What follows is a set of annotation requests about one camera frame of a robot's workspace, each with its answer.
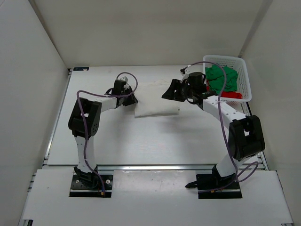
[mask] black mounting plate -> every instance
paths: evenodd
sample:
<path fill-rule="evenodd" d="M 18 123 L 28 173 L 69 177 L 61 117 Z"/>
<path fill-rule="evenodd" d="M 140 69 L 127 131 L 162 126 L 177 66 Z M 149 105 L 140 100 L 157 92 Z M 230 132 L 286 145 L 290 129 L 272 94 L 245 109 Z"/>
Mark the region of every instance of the black mounting plate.
<path fill-rule="evenodd" d="M 215 192 L 200 192 L 217 188 L 213 183 L 212 174 L 197 174 L 198 198 L 199 199 L 241 199 L 240 186 L 238 182 L 233 182 L 228 187 Z"/>
<path fill-rule="evenodd" d="M 96 186 L 94 188 L 89 188 L 83 185 L 78 177 L 78 175 L 74 174 L 70 186 L 69 197 L 95 197 L 95 198 L 111 198 L 112 192 L 108 192 L 112 190 L 113 186 L 113 175 L 102 175 L 101 177 L 104 182 L 105 193 L 102 195 L 101 185 Z"/>

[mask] folded cloth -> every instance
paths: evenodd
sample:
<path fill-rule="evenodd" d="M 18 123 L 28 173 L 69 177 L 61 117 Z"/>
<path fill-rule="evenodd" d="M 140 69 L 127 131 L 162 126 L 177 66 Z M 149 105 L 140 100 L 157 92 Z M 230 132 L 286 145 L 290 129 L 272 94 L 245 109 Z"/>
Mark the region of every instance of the folded cloth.
<path fill-rule="evenodd" d="M 242 95 L 236 92 L 222 92 L 222 97 L 241 99 Z"/>
<path fill-rule="evenodd" d="M 226 66 L 223 67 L 223 69 L 225 70 L 227 75 L 227 83 L 224 92 L 237 91 L 237 71 Z M 206 79 L 209 83 L 210 90 L 213 90 L 217 94 L 219 94 L 225 80 L 222 70 L 216 65 L 213 65 L 212 67 L 207 67 Z"/>
<path fill-rule="evenodd" d="M 140 82 L 135 97 L 138 103 L 135 106 L 135 117 L 155 114 L 178 114 L 179 103 L 172 100 L 162 99 L 171 81 L 159 80 L 156 82 Z"/>

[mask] wall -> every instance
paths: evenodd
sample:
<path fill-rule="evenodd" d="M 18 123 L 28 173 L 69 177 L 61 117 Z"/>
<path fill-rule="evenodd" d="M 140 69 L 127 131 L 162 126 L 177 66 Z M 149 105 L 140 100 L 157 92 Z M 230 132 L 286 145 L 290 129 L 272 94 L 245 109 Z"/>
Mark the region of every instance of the wall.
<path fill-rule="evenodd" d="M 27 0 L 0 0 L 0 226 L 18 224 L 68 71 Z"/>
<path fill-rule="evenodd" d="M 68 67 L 238 56 L 262 0 L 35 0 Z"/>
<path fill-rule="evenodd" d="M 278 171 L 296 225 L 301 225 L 300 46 L 301 1 L 274 0 L 243 55 L 268 164 Z"/>

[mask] purple cable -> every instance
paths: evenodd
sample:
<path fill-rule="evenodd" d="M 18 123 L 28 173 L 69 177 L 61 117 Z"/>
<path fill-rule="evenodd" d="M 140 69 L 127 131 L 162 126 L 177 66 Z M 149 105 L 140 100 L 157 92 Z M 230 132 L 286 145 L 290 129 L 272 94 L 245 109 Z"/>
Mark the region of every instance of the purple cable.
<path fill-rule="evenodd" d="M 225 141 L 225 145 L 226 145 L 226 148 L 227 148 L 227 151 L 228 151 L 228 154 L 229 154 L 229 157 L 231 159 L 231 162 L 235 168 L 235 179 L 232 180 L 229 184 L 227 184 L 226 186 L 223 186 L 223 187 L 219 187 L 219 188 L 215 188 L 215 189 L 211 189 L 211 190 L 204 190 L 204 191 L 200 191 L 200 193 L 203 193 L 203 192 L 211 192 L 211 191 L 218 191 L 218 190 L 222 190 L 226 187 L 228 187 L 229 185 L 231 185 L 235 180 L 237 182 L 243 182 L 245 180 L 247 180 L 257 169 L 258 165 L 259 165 L 259 162 L 257 161 L 254 161 L 252 163 L 250 163 L 249 165 L 247 165 L 239 174 L 238 174 L 238 167 L 236 166 L 235 162 L 234 162 L 234 159 L 231 155 L 231 152 L 230 152 L 230 147 L 228 145 L 228 141 L 227 141 L 227 136 L 226 136 L 226 132 L 225 132 L 225 128 L 224 128 L 224 122 L 223 122 L 223 119 L 222 119 L 222 110 L 221 110 L 221 97 L 222 97 L 222 92 L 224 91 L 225 89 L 225 86 L 226 86 L 226 83 L 227 83 L 227 75 L 226 75 L 226 72 L 225 70 L 223 69 L 223 67 L 221 67 L 219 64 L 216 64 L 216 63 L 213 63 L 213 62 L 210 62 L 210 61 L 199 61 L 199 62 L 196 62 L 194 64 L 191 64 L 191 66 L 193 65 L 197 65 L 197 64 L 202 64 L 202 63 L 208 63 L 208 64 L 212 64 L 212 65 L 216 65 L 218 66 L 221 70 L 222 70 L 222 73 L 224 74 L 224 84 L 222 86 L 222 89 L 218 95 L 218 98 L 217 98 L 217 105 L 218 105 L 218 113 L 219 113 L 219 117 L 220 117 L 220 122 L 221 122 L 221 127 L 222 127 L 222 135 L 223 135 L 223 138 L 224 138 L 224 141 Z M 246 176 L 244 179 L 242 180 L 239 180 L 238 177 L 240 175 L 242 175 L 248 168 L 250 168 L 251 166 L 253 165 L 256 165 L 255 168 L 253 169 L 253 171 L 248 175 Z"/>
<path fill-rule="evenodd" d="M 84 146 L 84 159 L 85 159 L 85 163 L 86 163 L 86 165 L 88 166 L 88 168 L 89 168 L 93 173 L 95 173 L 95 174 L 99 177 L 99 179 L 100 179 L 100 181 L 101 181 L 101 183 L 102 183 L 102 192 L 105 192 L 105 190 L 104 190 L 104 182 L 103 182 L 103 179 L 102 179 L 102 177 L 98 174 L 98 172 L 96 172 L 94 169 L 92 169 L 92 168 L 90 167 L 88 161 L 86 160 L 86 158 L 87 158 L 87 155 L 86 155 L 86 149 L 87 149 L 87 143 L 88 143 L 88 126 L 87 126 L 87 121 L 86 121 L 86 118 L 85 118 L 84 109 L 83 109 L 83 106 L 81 105 L 81 102 L 80 102 L 79 94 L 80 94 L 80 93 L 87 93 L 87 94 L 90 94 L 90 95 L 96 96 L 96 97 L 108 97 L 108 98 L 111 98 L 111 97 L 129 97 L 130 95 L 132 95 L 132 94 L 136 91 L 136 89 L 137 89 L 137 87 L 138 87 L 138 80 L 137 80 L 137 78 L 136 78 L 133 74 L 131 74 L 131 73 L 129 73 L 129 72 L 122 72 L 122 73 L 120 73 L 120 74 L 117 76 L 116 79 L 118 79 L 119 76 L 122 75 L 122 74 L 129 74 L 129 75 L 131 75 L 131 76 L 135 79 L 135 81 L 136 81 L 136 87 L 135 87 L 135 89 L 133 90 L 133 92 L 131 92 L 131 93 L 127 94 L 127 95 L 120 95 L 120 96 L 116 96 L 116 95 L 110 95 L 110 96 L 108 96 L 108 95 L 99 95 L 99 94 L 90 93 L 90 92 L 87 92 L 87 91 L 84 91 L 84 90 L 79 90 L 79 91 L 77 91 L 77 93 L 76 93 L 77 102 L 78 102 L 78 104 L 79 104 L 79 109 L 80 109 L 81 116 L 82 116 L 82 118 L 83 118 L 84 128 L 85 128 L 85 146 Z"/>

